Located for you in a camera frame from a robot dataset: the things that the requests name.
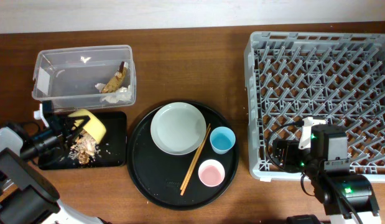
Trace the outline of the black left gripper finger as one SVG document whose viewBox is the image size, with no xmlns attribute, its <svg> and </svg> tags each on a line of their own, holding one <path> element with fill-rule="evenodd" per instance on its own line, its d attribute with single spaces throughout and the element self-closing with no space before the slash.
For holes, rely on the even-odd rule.
<svg viewBox="0 0 385 224">
<path fill-rule="evenodd" d="M 84 125 L 73 125 L 70 130 L 70 135 L 67 137 L 67 145 L 73 146 L 78 142 L 80 138 L 82 138 L 86 134 L 84 130 Z"/>
<path fill-rule="evenodd" d="M 84 115 L 84 116 L 67 116 L 66 117 L 66 127 L 68 129 L 82 128 L 89 121 L 90 121 L 90 117 L 88 115 Z"/>
</svg>

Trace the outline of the yellow bowl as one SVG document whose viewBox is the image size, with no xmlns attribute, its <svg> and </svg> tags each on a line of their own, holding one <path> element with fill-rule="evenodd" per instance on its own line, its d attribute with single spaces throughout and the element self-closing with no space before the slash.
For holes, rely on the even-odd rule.
<svg viewBox="0 0 385 224">
<path fill-rule="evenodd" d="M 68 115 L 69 118 L 88 116 L 89 121 L 83 126 L 83 129 L 99 144 L 106 134 L 104 124 L 91 112 L 86 109 L 80 109 Z"/>
</svg>

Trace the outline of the food scraps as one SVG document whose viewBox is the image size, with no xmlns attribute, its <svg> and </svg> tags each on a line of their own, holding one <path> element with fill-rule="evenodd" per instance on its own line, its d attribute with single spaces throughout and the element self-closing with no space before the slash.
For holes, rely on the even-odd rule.
<svg viewBox="0 0 385 224">
<path fill-rule="evenodd" d="M 70 147 L 69 158 L 77 160 L 81 165 L 85 165 L 95 160 L 98 154 L 98 142 L 86 131 L 82 131 Z"/>
</svg>

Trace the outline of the gold snack wrapper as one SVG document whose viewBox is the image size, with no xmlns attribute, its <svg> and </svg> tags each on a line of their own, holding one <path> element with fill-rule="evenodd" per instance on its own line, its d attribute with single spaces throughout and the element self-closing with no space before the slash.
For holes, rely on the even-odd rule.
<svg viewBox="0 0 385 224">
<path fill-rule="evenodd" d="M 120 88 L 123 83 L 126 72 L 128 69 L 127 62 L 121 62 L 118 71 L 114 74 L 114 76 L 109 80 L 109 82 L 103 87 L 101 93 L 112 93 Z"/>
</svg>

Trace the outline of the white tissue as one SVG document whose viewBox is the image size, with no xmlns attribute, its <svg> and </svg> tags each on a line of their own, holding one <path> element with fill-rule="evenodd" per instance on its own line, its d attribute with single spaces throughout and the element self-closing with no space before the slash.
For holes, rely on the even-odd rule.
<svg viewBox="0 0 385 224">
<path fill-rule="evenodd" d="M 131 85 L 129 85 L 128 87 L 122 86 L 115 91 L 115 95 L 108 95 L 108 96 L 101 97 L 100 102 L 101 103 L 107 102 L 110 104 L 115 104 L 119 102 L 128 102 L 130 104 L 133 104 L 134 103 L 133 94 L 134 94 L 134 90 Z"/>
</svg>

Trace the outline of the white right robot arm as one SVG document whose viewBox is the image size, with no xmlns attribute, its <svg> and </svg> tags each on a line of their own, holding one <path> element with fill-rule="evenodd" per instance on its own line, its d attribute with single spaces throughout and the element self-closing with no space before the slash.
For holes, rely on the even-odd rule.
<svg viewBox="0 0 385 224">
<path fill-rule="evenodd" d="M 362 221 L 379 220 L 379 206 L 370 181 L 349 172 L 345 131 L 339 126 L 319 124 L 311 128 L 308 140 L 309 148 L 298 149 L 297 141 L 272 139 L 270 163 L 285 174 L 308 177 L 315 198 L 333 222 L 348 223 L 354 213 Z M 148 200 L 174 210 L 191 210 L 208 205 L 225 192 L 236 174 L 238 152 L 238 147 L 233 147 L 231 154 L 221 156 L 205 149 L 198 164 L 214 159 L 224 167 L 225 177 L 219 185 L 209 187 L 194 171 L 186 196 L 179 189 L 180 179 L 193 157 L 161 152 L 142 128 L 130 140 L 127 165 L 132 181 Z"/>
</svg>

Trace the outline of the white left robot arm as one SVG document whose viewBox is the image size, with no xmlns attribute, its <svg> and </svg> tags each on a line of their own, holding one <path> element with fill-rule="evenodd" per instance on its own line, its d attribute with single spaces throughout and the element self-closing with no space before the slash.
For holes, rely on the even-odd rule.
<svg viewBox="0 0 385 224">
<path fill-rule="evenodd" d="M 28 164 L 37 159 L 47 166 L 61 159 L 90 120 L 53 115 L 33 136 L 22 123 L 0 127 L 0 223 L 104 223 L 64 204 L 57 189 Z"/>
</svg>

